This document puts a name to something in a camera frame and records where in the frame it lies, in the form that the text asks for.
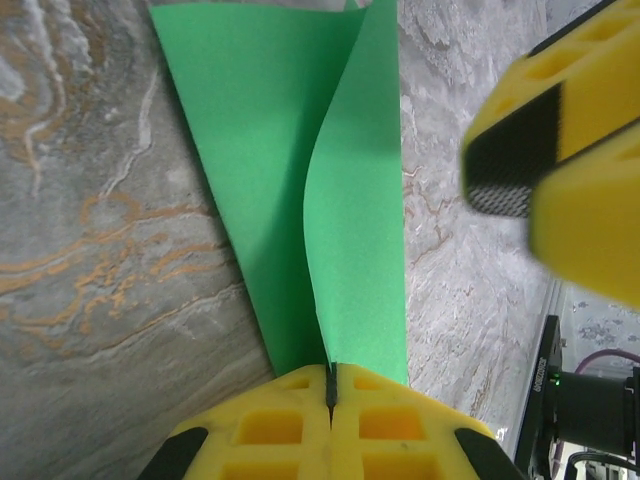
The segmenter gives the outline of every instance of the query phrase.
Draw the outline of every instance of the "black cable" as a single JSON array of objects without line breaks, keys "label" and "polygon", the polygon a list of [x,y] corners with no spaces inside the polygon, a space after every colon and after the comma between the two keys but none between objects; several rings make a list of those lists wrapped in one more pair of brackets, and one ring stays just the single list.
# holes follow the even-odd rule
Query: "black cable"
[{"label": "black cable", "polygon": [[633,463],[627,462],[620,457],[616,457],[615,455],[609,455],[608,453],[580,452],[574,453],[569,457],[567,469],[564,472],[564,480],[576,480],[578,477],[576,463],[578,462],[598,462],[605,465],[626,468],[627,470],[640,473],[640,467],[637,467]]}]

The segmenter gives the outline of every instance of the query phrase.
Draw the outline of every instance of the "table surface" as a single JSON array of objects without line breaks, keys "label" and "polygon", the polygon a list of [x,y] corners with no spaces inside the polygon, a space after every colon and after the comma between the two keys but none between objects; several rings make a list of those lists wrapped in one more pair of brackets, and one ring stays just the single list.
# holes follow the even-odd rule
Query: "table surface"
[{"label": "table surface", "polygon": [[[271,378],[148,7],[0,5],[3,480],[135,478]],[[545,28],[541,2],[399,2],[411,385],[511,441],[547,277],[520,223],[466,209],[457,148]]]}]

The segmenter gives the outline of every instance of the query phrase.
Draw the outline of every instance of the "green paper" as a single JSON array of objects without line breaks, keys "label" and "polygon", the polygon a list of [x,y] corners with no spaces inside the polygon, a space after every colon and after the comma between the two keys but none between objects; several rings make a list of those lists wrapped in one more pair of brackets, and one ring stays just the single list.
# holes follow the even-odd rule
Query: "green paper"
[{"label": "green paper", "polygon": [[406,383],[395,1],[152,16],[276,374]]}]

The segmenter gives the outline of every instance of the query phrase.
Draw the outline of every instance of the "gray marble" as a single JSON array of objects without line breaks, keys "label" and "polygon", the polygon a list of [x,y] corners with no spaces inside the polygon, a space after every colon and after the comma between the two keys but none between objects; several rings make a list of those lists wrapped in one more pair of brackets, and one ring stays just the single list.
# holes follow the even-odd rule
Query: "gray marble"
[{"label": "gray marble", "polygon": [[[2,480],[134,478],[178,422],[271,377],[148,6],[0,3]],[[399,3],[411,385],[505,444],[547,276],[520,223],[465,207],[457,148],[543,7]]]}]

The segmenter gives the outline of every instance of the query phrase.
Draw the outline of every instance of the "green foam sheet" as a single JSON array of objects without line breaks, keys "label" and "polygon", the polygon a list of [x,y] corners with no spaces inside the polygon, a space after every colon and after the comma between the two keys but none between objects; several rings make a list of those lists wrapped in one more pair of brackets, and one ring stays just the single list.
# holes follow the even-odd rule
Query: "green foam sheet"
[{"label": "green foam sheet", "polygon": [[152,17],[276,374],[406,383],[395,1]]}]

